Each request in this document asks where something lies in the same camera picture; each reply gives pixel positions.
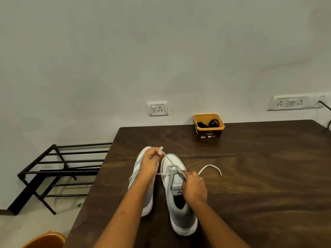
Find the hand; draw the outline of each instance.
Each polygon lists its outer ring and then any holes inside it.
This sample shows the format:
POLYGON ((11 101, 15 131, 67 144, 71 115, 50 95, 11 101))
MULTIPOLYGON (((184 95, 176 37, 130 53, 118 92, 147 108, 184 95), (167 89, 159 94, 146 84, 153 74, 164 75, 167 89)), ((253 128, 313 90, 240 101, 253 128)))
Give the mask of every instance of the hand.
POLYGON ((140 170, 137 179, 150 184, 158 171, 158 162, 162 158, 162 151, 159 147, 151 147, 145 151, 140 163, 140 170))
POLYGON ((207 188, 205 182, 200 179, 195 171, 182 171, 186 175, 183 181, 182 193, 185 201, 192 208, 192 205, 199 202, 207 203, 207 188))

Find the floor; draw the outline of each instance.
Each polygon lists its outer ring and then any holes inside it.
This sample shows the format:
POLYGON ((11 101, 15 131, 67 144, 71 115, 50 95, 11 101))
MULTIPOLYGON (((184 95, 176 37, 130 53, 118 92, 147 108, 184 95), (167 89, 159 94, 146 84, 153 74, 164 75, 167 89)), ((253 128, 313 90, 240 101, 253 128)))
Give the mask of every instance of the floor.
MULTIPOLYGON (((44 191, 53 178, 45 181, 40 191, 44 191)), ((95 176, 78 177, 77 182, 93 182, 95 176)), ((58 183, 73 183, 64 177, 58 183)), ((88 193, 90 185, 55 187, 50 194, 88 193)), ((56 231, 68 236, 83 204, 81 198, 47 198, 46 201, 57 213, 53 215, 35 196, 32 196, 17 216, 0 216, 0 247, 19 248, 36 236, 48 231, 56 231)))

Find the metal shoe rack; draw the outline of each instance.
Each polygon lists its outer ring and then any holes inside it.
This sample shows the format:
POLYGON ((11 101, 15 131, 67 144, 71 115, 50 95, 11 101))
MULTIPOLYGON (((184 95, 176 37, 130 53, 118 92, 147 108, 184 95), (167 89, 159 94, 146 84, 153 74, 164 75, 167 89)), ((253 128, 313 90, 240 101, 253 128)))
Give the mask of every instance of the metal shoe rack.
POLYGON ((27 201, 31 198, 32 195, 35 195, 54 215, 56 212, 49 206, 49 204, 44 200, 46 197, 82 197, 87 196, 87 194, 48 194, 53 187, 61 186, 75 186, 75 185, 89 185, 93 183, 62 183, 57 184, 61 177, 70 176, 74 180, 77 180, 76 176, 89 176, 97 175, 102 162, 104 159, 94 159, 94 160, 65 160, 64 155, 80 155, 80 154, 92 154, 92 153, 107 153, 108 150, 97 150, 97 151, 79 151, 79 152, 60 152, 60 149, 64 148, 76 148, 76 147, 87 147, 87 146, 109 146, 112 143, 93 143, 93 144, 79 144, 79 145, 70 145, 70 146, 56 146, 53 144, 47 150, 44 151, 39 157, 37 157, 31 164, 29 164, 25 169, 23 169, 17 176, 19 179, 26 185, 22 193, 15 199, 15 201, 10 205, 8 210, 10 210, 13 215, 17 215, 27 201), (46 156, 58 156, 61 161, 42 161, 46 156), (87 166, 78 166, 78 167, 69 167, 69 163, 90 163, 90 162, 100 162, 100 165, 87 165, 87 166), (54 170, 39 170, 31 171, 33 167, 37 164, 61 164, 63 163, 62 169, 54 170), (35 174, 31 182, 27 182, 26 175, 35 174), (39 195, 36 190, 41 185, 46 177, 55 177, 52 183, 46 188, 46 190, 39 195))

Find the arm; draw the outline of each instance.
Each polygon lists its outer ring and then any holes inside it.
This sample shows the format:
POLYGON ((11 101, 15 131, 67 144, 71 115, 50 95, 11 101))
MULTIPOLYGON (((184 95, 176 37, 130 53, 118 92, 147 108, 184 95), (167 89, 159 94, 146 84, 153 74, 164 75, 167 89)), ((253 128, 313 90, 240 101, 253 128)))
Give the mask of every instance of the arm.
POLYGON ((134 246, 143 210, 144 197, 157 172, 157 163, 162 157, 158 150, 159 148, 152 147, 144 153, 137 179, 127 191, 94 248, 134 246))
POLYGON ((182 171, 186 175, 183 182, 183 196, 204 229, 213 248, 249 248, 245 243, 207 204, 207 188, 198 174, 182 171))

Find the dark brown table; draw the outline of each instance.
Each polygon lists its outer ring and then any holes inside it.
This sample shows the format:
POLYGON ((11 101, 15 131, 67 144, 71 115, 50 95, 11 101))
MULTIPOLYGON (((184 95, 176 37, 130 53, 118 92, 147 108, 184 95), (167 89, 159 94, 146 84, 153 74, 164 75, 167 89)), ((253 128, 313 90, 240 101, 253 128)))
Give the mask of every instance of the dark brown table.
MULTIPOLYGON (((163 146, 201 173, 208 203, 252 247, 331 247, 331 132, 312 120, 225 125, 198 139, 193 125, 120 128, 69 233, 65 248, 92 248, 128 187, 137 155, 163 146)), ((189 237, 171 227, 159 176, 136 247, 208 247, 201 226, 189 237)))

